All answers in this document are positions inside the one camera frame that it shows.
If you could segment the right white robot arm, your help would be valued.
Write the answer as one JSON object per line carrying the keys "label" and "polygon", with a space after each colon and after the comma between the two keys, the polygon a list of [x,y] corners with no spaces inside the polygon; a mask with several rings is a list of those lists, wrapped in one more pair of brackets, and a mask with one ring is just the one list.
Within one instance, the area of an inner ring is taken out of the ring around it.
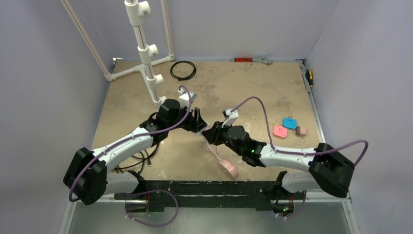
{"label": "right white robot arm", "polygon": [[347,196],[355,165],[329,144],[319,143],[316,148],[294,149],[271,147],[269,143],[253,140],[243,126],[224,126],[215,122],[212,128],[202,131],[209,144],[221,144],[230,148],[252,167],[285,167],[310,174],[303,183],[292,183],[298,176],[285,174],[274,184],[274,194],[286,198],[302,190],[322,189],[324,192],[344,198]]}

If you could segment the coral pink square plug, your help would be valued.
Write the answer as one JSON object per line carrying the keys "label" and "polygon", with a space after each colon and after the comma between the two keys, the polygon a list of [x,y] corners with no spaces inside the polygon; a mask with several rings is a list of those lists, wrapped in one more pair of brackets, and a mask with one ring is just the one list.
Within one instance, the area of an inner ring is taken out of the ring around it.
{"label": "coral pink square plug", "polygon": [[275,125],[273,128],[273,135],[279,138],[286,138],[288,135],[288,129],[281,126],[281,125]]}

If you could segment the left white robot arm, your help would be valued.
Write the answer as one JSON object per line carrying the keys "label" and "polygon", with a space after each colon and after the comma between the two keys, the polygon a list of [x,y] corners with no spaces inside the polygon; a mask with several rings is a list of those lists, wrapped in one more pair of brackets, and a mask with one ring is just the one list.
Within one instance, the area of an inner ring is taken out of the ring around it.
{"label": "left white robot arm", "polygon": [[199,134],[206,127],[199,108],[188,109],[175,99],[167,99],[154,116],[123,138],[94,150],[83,147],[76,151],[63,178],[70,189],[69,200],[91,205],[110,194],[125,193],[132,199],[142,198],[145,186],[140,183],[143,178],[137,172],[111,174],[110,171],[132,155],[159,144],[171,130],[182,128]]}

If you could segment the blue plug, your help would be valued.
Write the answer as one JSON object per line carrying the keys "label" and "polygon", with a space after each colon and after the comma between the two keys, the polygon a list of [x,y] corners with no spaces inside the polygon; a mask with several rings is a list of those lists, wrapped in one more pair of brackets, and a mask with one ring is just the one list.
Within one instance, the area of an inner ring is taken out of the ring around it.
{"label": "blue plug", "polygon": [[298,127],[298,122],[297,122],[297,120],[294,119],[294,118],[285,117],[285,118],[282,120],[282,125],[283,125],[284,128],[294,130],[294,129],[296,129],[296,128]]}

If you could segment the small pink brown plug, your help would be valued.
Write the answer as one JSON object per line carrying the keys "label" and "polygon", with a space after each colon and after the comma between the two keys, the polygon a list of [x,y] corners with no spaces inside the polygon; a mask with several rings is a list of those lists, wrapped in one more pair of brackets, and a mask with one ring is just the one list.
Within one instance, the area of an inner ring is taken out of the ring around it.
{"label": "small pink brown plug", "polygon": [[297,136],[301,136],[301,137],[306,136],[307,135],[307,129],[305,127],[302,127],[302,126],[297,126],[295,134]]}

